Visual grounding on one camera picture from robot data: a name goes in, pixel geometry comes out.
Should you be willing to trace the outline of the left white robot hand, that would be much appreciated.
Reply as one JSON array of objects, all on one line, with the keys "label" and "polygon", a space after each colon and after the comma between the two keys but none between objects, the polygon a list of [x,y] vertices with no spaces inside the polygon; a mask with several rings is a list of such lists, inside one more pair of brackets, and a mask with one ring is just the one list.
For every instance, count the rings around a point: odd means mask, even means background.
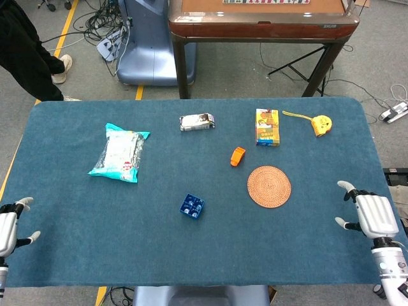
[{"label": "left white robot hand", "polygon": [[17,238],[18,220],[22,212],[30,211],[33,201],[32,197],[25,197],[1,206],[1,259],[7,258],[19,247],[32,244],[40,237],[41,231],[35,231],[27,238]]}]

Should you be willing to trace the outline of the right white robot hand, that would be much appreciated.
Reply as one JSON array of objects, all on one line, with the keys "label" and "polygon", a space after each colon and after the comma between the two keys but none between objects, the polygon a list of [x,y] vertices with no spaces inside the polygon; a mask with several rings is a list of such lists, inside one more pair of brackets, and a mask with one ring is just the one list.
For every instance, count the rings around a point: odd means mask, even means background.
[{"label": "right white robot hand", "polygon": [[366,190],[359,190],[351,183],[340,180],[337,185],[346,190],[344,201],[352,199],[358,222],[335,217],[335,222],[347,230],[362,232],[369,239],[393,238],[399,232],[393,209],[387,197]]}]

